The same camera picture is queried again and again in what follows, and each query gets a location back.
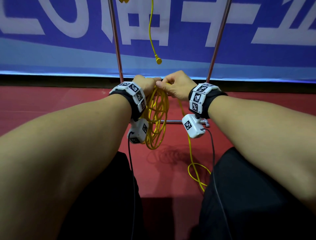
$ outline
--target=black pants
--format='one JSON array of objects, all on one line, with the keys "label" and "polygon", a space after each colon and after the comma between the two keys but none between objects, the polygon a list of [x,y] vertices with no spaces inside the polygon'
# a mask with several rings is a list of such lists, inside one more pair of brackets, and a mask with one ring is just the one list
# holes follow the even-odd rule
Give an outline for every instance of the black pants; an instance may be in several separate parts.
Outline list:
[{"label": "black pants", "polygon": [[[234,240],[316,239],[316,217],[277,182],[249,164],[235,148],[220,158],[213,173]],[[133,210],[128,159],[118,152],[75,201],[58,239],[130,239]],[[198,235],[198,239],[229,239],[212,176],[202,202]],[[133,239],[147,238],[136,186]]]}]

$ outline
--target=black wristband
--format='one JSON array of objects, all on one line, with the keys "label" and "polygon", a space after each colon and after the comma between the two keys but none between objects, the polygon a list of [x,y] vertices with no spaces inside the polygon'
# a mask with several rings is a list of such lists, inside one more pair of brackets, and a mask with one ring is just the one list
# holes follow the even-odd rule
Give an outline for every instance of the black wristband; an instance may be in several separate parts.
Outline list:
[{"label": "black wristband", "polygon": [[109,94],[109,96],[113,95],[113,94],[120,94],[128,100],[128,102],[130,103],[130,106],[132,108],[131,119],[133,119],[134,121],[137,121],[141,117],[141,115],[143,114],[144,111],[139,112],[137,105],[134,102],[133,97],[130,94],[128,94],[125,90],[115,90],[115,91],[111,92]]},{"label": "black wristband", "polygon": [[[189,93],[189,100],[191,99],[191,96],[193,94],[193,89],[194,88],[192,88],[192,90]],[[195,111],[192,111],[191,109],[189,109],[189,110],[191,112],[193,112],[195,115],[197,115],[198,117],[209,119],[210,118],[209,114],[208,114],[209,107],[210,107],[212,101],[216,97],[221,96],[221,95],[227,96],[227,93],[222,92],[222,91],[220,91],[218,89],[214,89],[214,90],[210,91],[208,94],[206,94],[205,100],[204,100],[204,102],[202,104],[202,113],[201,114],[199,114],[199,113],[197,113]]]}]

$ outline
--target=white letter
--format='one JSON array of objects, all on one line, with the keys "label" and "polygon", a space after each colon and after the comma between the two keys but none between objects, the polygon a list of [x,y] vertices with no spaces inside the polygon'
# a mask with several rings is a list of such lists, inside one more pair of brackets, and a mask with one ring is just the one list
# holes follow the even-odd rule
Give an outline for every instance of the white letter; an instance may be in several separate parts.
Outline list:
[{"label": "white letter", "polygon": [[[182,22],[210,22],[206,47],[214,47],[225,11],[226,0],[216,2],[183,2]],[[226,23],[253,24],[260,4],[232,3]]]},{"label": "white letter", "polygon": [[101,0],[101,12],[102,12],[102,26],[101,29],[109,40],[113,41],[113,30],[110,17],[109,2],[107,0]]},{"label": "white letter", "polygon": [[75,22],[66,22],[56,13],[49,0],[39,0],[42,8],[53,24],[65,35],[79,38],[86,34],[89,26],[89,12],[87,0],[75,0],[77,19]]},{"label": "white letter", "polygon": [[45,35],[36,18],[6,17],[3,0],[0,0],[0,30],[4,34]]},{"label": "white letter", "polygon": [[[169,21],[170,21],[170,4],[171,0],[154,1],[153,14],[160,15],[159,27],[151,28],[151,39],[159,40],[160,46],[168,46],[169,39]],[[149,0],[132,0],[121,3],[116,0],[118,10],[118,20],[121,31],[122,43],[130,45],[131,39],[149,40],[148,26],[149,15],[151,12],[151,1]],[[130,27],[128,14],[136,13],[139,16],[139,27]]]},{"label": "white letter", "polygon": [[258,28],[251,43],[316,46],[316,30],[309,29],[316,18],[316,2],[299,28],[290,28],[305,1],[294,0],[278,28]]}]

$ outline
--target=red carpet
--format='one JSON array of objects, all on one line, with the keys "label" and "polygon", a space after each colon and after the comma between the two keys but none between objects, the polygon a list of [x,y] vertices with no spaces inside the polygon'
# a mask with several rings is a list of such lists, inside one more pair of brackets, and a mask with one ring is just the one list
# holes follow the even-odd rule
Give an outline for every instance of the red carpet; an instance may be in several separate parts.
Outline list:
[{"label": "red carpet", "polygon": [[[0,135],[43,114],[76,104],[106,97],[109,89],[0,87]],[[294,110],[316,115],[316,95],[285,93],[230,92],[230,96],[256,99],[279,104]],[[181,120],[176,99],[169,98],[169,120]],[[216,159],[232,146],[229,140],[211,123]],[[211,167],[210,136],[192,140],[192,151],[197,162]],[[126,153],[124,136],[120,151]],[[188,239],[198,223],[202,193],[187,172],[190,163],[189,145],[182,125],[168,125],[162,145],[149,150],[144,145],[132,145],[131,155],[135,177],[143,199],[144,217],[153,239]],[[201,170],[201,178],[208,175]]]}]

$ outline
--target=banner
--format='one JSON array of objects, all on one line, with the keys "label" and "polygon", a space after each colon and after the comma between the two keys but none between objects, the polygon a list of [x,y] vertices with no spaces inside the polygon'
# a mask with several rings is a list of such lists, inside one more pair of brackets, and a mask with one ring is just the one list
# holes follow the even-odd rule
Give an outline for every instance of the banner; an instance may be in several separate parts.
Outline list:
[{"label": "banner", "polygon": [[[226,0],[113,0],[124,77],[206,79]],[[233,0],[212,79],[316,82],[315,0]],[[0,72],[118,77],[107,0],[0,0]]]}]

